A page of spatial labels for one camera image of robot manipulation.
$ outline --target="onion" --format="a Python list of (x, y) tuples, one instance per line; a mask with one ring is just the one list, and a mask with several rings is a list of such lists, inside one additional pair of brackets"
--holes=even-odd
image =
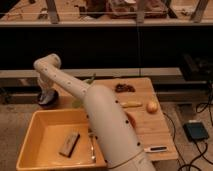
[(149, 113), (155, 113), (158, 110), (158, 104), (155, 101), (149, 101), (146, 105), (146, 110)]

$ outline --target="yellow tray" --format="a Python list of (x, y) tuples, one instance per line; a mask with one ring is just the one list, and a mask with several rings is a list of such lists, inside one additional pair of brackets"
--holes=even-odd
[[(72, 131), (79, 132), (80, 139), (67, 158), (59, 154), (59, 149)], [(90, 143), (83, 109), (37, 111), (28, 127), (16, 168), (26, 171), (103, 167), (105, 162), (96, 141), (97, 161), (92, 163)]]

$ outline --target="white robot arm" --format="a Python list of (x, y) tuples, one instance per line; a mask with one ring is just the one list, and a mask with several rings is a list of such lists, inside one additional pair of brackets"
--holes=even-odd
[(89, 85), (61, 70), (56, 54), (34, 63), (39, 85), (48, 93), (53, 82), (83, 101), (90, 126), (110, 171), (155, 171), (114, 93), (103, 85)]

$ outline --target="pen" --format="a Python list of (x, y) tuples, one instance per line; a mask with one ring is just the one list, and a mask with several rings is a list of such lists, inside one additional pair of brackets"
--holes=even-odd
[(163, 152), (163, 151), (167, 151), (167, 147), (166, 146), (151, 146), (151, 147), (144, 148), (144, 151), (147, 153)]

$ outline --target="utensil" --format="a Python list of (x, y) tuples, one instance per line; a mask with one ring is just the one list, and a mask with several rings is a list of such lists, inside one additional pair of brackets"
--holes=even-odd
[(90, 128), (88, 128), (88, 136), (90, 138), (90, 142), (91, 142), (91, 159), (92, 162), (95, 163), (96, 162), (96, 156), (95, 156), (95, 148), (94, 148), (94, 135), (93, 132)]

